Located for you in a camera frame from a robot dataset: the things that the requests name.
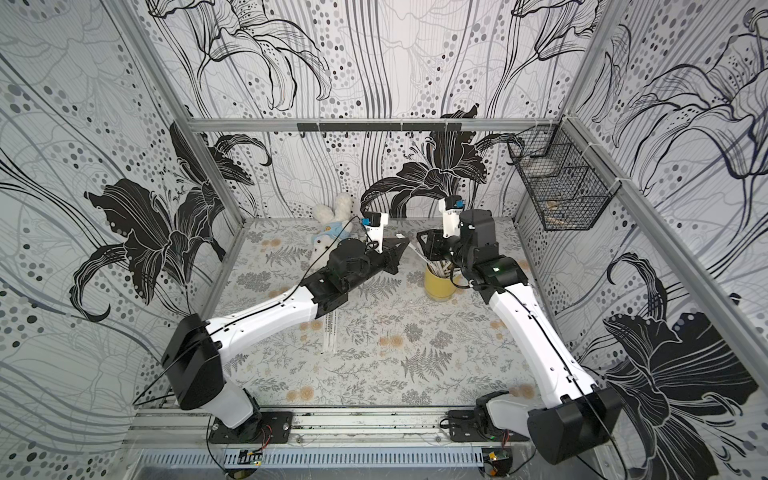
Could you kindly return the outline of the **yellow plastic cup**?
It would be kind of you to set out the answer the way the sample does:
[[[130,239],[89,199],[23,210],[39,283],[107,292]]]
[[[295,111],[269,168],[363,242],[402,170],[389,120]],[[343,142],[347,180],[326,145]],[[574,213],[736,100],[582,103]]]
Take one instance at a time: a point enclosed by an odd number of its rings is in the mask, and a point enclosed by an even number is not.
[[[450,300],[454,293],[457,291],[455,285],[455,278],[442,279],[437,278],[431,274],[426,266],[424,274],[424,289],[426,295],[434,301],[447,301]]]

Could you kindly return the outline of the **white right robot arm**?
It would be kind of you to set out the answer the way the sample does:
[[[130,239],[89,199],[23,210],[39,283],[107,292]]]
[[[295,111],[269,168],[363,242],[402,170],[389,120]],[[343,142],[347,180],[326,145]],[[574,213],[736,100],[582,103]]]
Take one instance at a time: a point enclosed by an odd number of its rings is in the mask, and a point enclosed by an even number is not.
[[[542,407],[509,392],[478,400],[488,424],[522,435],[550,464],[558,464],[614,440],[623,409],[611,388],[599,388],[575,360],[543,313],[529,279],[501,254],[490,211],[442,211],[442,227],[419,233],[425,257],[446,260],[503,322],[534,376]]]

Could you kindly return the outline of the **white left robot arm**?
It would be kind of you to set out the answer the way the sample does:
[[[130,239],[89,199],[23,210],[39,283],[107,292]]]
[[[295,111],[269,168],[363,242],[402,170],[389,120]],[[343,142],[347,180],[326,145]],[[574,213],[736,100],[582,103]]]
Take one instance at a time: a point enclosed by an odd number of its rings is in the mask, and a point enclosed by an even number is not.
[[[279,297],[210,320],[198,314],[183,318],[161,361],[179,408],[205,411],[230,429],[259,418],[256,400],[229,380],[224,365],[288,327],[333,312],[377,274],[397,274],[408,245],[406,238],[385,238],[378,251],[348,238],[330,252],[324,267]]]

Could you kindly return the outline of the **white teddy bear blue shirt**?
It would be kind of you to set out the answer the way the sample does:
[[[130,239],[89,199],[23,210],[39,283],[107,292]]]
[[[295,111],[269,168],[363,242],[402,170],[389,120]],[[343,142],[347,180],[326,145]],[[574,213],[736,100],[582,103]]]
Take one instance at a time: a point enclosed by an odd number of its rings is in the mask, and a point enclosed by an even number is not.
[[[317,204],[313,207],[313,218],[319,223],[319,230],[312,238],[313,270],[324,267],[332,246],[347,238],[353,227],[354,201],[347,193],[336,196],[333,206]]]

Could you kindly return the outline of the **black hook rail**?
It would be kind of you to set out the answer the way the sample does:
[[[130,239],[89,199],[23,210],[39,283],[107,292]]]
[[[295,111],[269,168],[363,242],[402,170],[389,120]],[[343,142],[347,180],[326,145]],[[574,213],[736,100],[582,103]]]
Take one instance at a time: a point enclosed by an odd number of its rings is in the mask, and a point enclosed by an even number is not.
[[[461,122],[297,122],[298,132],[458,132]]]

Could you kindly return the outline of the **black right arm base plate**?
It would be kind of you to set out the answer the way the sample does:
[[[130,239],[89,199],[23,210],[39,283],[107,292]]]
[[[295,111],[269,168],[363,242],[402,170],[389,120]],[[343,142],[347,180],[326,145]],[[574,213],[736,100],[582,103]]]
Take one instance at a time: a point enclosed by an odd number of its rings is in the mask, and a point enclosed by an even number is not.
[[[524,435],[494,427],[484,413],[476,410],[449,410],[440,420],[439,427],[455,443],[490,442],[506,445],[529,441]]]

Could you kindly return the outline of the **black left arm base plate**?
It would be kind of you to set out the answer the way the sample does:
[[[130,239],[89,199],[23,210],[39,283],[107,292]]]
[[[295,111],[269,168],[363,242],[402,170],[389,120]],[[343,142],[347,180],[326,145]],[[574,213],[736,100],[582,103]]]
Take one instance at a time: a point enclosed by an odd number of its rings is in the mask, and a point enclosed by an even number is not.
[[[215,418],[207,434],[211,444],[286,444],[294,414],[288,410],[261,411],[258,420],[250,418],[234,429]]]

